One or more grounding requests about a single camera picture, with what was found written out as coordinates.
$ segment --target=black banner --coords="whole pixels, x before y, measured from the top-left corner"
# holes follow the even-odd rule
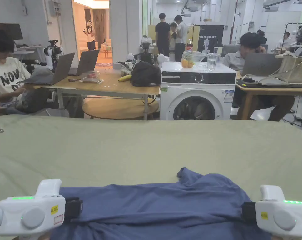
[[[214,47],[222,45],[224,26],[201,25],[198,51],[209,50],[214,51]]]

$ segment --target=table leg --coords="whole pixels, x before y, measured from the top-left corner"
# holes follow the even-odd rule
[[[252,104],[252,93],[246,93],[245,101],[244,101],[244,109],[242,113],[242,120],[247,120],[248,119],[248,114],[250,111],[250,105]]]
[[[143,120],[148,120],[148,99],[149,96],[144,95],[144,111],[143,111]]]
[[[59,101],[59,109],[60,109],[60,112],[61,112],[61,116],[65,117],[63,97],[62,97],[62,92],[61,92],[60,89],[57,89],[57,98],[58,98],[58,101]]]

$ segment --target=doorway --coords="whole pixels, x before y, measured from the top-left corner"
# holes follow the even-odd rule
[[[95,49],[100,50],[96,66],[102,69],[112,67],[109,9],[89,8],[88,6],[73,2],[73,15],[79,59],[82,52],[88,51],[87,42],[92,39],[86,34],[91,31],[90,27],[87,26],[88,21],[91,21]]]

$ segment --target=yellow sticker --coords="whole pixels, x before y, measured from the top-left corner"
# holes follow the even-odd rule
[[[269,219],[267,212],[262,212],[261,217],[262,217],[263,220],[268,220]]]
[[[56,205],[51,208],[51,215],[56,214],[59,211],[59,205]]]

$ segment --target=cola bottle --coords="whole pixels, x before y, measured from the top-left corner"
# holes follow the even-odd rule
[[[189,39],[188,44],[186,45],[186,50],[188,52],[193,51],[193,42],[192,42],[192,39]]]

